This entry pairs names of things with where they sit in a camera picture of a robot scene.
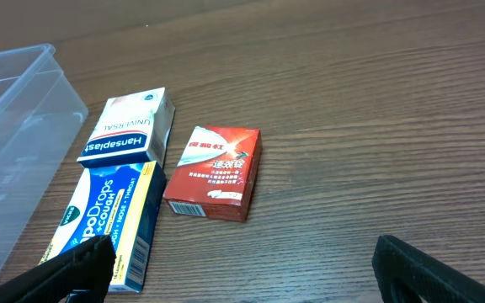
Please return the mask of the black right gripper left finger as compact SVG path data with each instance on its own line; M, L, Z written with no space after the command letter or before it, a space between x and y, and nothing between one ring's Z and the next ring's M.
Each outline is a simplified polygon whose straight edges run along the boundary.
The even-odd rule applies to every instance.
M115 250L95 236L0 285L0 303L102 302L113 276Z

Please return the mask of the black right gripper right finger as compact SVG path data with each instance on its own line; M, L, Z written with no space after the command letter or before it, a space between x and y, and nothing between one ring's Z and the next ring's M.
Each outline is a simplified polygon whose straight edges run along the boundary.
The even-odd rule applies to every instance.
M372 257L384 303L485 303L485 285L391 235Z

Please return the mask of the blue yellow Vicks VapoDrops box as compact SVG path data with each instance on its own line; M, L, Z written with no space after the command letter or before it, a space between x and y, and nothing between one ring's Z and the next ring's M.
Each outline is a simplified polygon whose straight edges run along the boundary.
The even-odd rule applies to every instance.
M109 291L141 292L166 182L156 161L84 169L40 261L107 235L115 250Z

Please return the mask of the white blue Hansaplast box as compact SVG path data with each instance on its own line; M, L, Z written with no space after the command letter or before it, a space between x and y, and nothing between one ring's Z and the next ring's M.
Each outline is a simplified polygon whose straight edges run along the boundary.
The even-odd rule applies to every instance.
M109 98L77 162L85 168L163 165L174 114L165 88Z

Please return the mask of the red medicine box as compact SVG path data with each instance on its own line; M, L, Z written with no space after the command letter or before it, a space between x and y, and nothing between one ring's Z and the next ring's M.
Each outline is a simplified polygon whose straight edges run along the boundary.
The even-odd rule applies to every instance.
M257 128L197 126L163 199L178 215L244 222L262 150Z

